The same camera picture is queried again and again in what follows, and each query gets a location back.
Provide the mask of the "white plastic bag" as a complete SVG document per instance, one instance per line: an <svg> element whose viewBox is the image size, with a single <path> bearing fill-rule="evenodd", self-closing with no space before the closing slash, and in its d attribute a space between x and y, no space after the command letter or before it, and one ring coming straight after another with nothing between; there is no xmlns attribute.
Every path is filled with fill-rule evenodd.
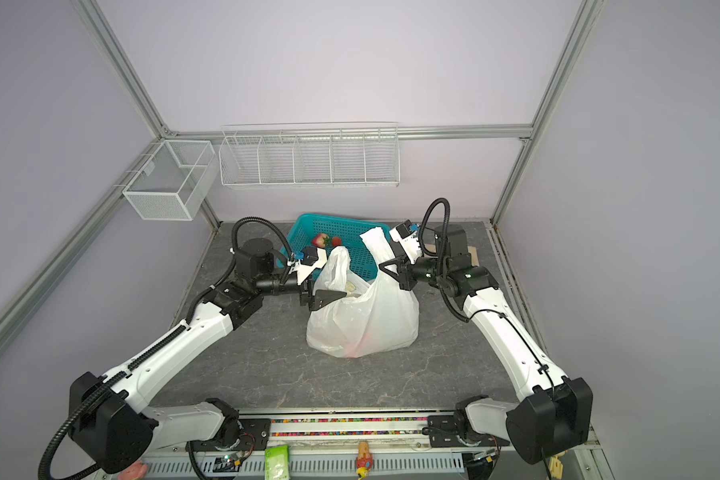
<svg viewBox="0 0 720 480"><path fill-rule="evenodd" d="M412 345L419 334L419 302L382 271L366 281L351 268L344 246L333 248L314 290L343 296L310 313L307 344L336 358L359 358Z"/></svg>

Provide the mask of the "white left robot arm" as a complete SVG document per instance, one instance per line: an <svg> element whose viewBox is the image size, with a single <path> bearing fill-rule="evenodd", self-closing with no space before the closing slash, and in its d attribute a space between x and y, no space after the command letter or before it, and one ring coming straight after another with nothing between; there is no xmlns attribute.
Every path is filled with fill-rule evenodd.
<svg viewBox="0 0 720 480"><path fill-rule="evenodd" d="M189 406L153 409L162 388L200 353L256 313L267 296L295 293L317 311L342 293L315 289L311 276L324 267L327 251L310 244L295 252L270 221L249 216L234 224L232 260L215 283L198 294L185 319L140 353L102 375L86 372L69 390L69 413L41 456L38 476L49 479L62 441L70 438L93 461L75 473L120 473L150 450L207 442L219 450L254 450L256 439L239 412L219 398Z"/></svg>

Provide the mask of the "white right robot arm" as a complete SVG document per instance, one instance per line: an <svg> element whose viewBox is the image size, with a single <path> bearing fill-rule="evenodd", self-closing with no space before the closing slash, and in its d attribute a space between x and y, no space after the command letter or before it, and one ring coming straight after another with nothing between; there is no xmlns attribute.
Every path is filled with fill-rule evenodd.
<svg viewBox="0 0 720 480"><path fill-rule="evenodd" d="M403 253L379 263L380 273L404 291L419 283L436 289L456 319L478 328L515 389L515 403L485 395L459 403L455 436L469 446L506 441L528 464L584 444L593 407L590 386L549 358L488 269L473 264L464 229L450 220L449 201L435 199L421 222L397 225L390 238Z"/></svg>

